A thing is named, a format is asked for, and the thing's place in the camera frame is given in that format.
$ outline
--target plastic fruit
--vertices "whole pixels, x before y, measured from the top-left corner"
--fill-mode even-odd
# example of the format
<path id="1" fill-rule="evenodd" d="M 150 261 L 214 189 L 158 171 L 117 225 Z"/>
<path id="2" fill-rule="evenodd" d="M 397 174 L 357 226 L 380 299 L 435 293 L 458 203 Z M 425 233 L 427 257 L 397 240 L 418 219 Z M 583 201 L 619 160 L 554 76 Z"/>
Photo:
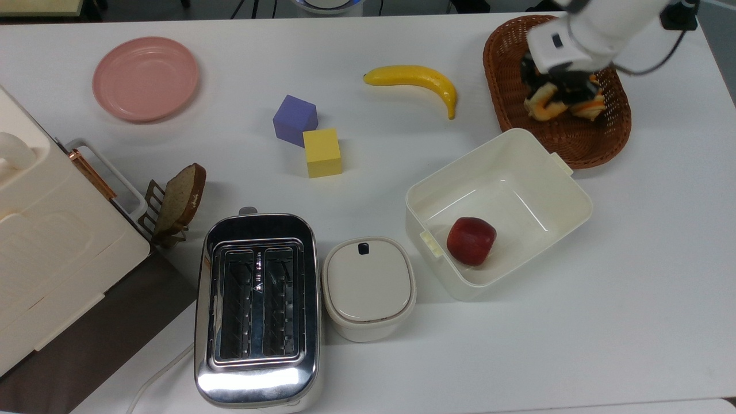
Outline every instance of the plastic fruit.
<path id="1" fill-rule="evenodd" d="M 363 81 L 373 86 L 414 85 L 427 88 L 442 98 L 447 106 L 447 117 L 455 118 L 457 91 L 455 85 L 443 74 L 426 66 L 381 66 L 366 73 Z"/>
<path id="2" fill-rule="evenodd" d="M 447 250 L 458 262 L 480 266 L 496 241 L 496 229 L 477 217 L 460 217 L 447 235 Z"/>

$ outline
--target apple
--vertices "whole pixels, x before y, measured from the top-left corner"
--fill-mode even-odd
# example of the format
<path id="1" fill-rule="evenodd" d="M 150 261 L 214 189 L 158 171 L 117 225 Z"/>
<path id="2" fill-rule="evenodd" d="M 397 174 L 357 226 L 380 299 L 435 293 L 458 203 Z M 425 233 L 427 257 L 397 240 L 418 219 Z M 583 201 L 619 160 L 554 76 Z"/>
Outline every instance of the apple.
<path id="1" fill-rule="evenodd" d="M 480 266 L 496 241 L 496 229 L 477 217 L 460 217 L 447 235 L 447 250 L 458 262 Z"/>

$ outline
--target wicker basket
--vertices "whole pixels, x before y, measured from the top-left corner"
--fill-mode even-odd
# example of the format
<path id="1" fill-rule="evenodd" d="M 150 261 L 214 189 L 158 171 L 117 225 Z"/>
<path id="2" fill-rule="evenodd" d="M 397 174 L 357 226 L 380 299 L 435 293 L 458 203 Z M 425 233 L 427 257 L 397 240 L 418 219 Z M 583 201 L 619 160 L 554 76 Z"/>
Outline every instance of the wicker basket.
<path id="1" fill-rule="evenodd" d="M 594 122 L 564 112 L 548 122 L 532 119 L 524 108 L 529 89 L 521 81 L 520 64 L 528 51 L 526 33 L 553 19 L 527 15 L 507 21 L 486 42 L 483 64 L 501 130 L 524 128 L 537 137 L 549 152 L 557 154 L 573 169 L 606 163 L 626 145 L 631 132 L 631 108 L 621 81 L 613 68 L 596 75 L 604 92 L 606 110 Z"/>

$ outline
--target pink plate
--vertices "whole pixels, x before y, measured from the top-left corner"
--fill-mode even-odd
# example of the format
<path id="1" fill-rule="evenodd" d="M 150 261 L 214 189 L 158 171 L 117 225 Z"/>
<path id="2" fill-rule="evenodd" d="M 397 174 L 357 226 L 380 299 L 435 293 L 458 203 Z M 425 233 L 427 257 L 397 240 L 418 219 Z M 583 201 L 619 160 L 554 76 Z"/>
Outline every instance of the pink plate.
<path id="1" fill-rule="evenodd" d="M 199 69 L 181 43 L 138 38 L 102 58 L 92 79 L 97 102 L 132 122 L 161 119 L 181 109 L 197 89 Z"/>

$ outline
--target container lid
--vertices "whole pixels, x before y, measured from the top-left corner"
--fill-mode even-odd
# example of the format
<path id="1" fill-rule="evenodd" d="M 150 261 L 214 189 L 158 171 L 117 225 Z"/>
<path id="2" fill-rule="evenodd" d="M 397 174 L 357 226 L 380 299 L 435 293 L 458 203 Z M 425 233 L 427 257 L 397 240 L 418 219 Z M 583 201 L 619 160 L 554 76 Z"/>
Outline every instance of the container lid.
<path id="1" fill-rule="evenodd" d="M 406 254 L 383 237 L 336 246 L 325 263 L 325 289 L 328 309 L 354 323 L 395 317 L 416 295 Z"/>

